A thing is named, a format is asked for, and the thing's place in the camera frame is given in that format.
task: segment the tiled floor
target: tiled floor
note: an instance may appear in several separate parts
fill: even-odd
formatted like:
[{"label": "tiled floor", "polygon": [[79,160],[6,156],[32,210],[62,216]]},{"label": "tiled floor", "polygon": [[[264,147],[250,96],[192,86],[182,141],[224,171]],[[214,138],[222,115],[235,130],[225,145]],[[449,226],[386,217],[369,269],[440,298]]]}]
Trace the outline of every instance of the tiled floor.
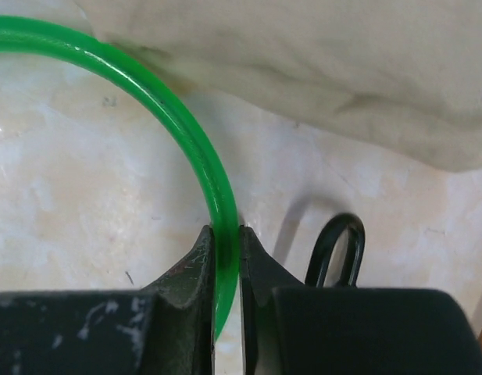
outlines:
[{"label": "tiled floor", "polygon": [[[0,0],[0,13],[87,29],[68,0]],[[184,101],[245,222],[295,276],[325,222],[353,211],[360,285],[440,288],[480,328],[482,170],[436,171],[215,92]],[[0,290],[138,288],[208,222],[186,159],[135,100],[68,64],[0,55]],[[237,301],[217,373],[241,373],[240,329]]]}]

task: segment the beige cloth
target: beige cloth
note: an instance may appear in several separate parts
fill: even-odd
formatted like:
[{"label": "beige cloth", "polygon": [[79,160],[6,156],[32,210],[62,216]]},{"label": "beige cloth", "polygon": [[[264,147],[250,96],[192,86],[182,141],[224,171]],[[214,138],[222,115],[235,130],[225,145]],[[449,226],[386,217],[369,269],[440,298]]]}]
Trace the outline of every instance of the beige cloth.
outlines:
[{"label": "beige cloth", "polygon": [[438,168],[482,167],[482,0],[77,0],[158,73]]}]

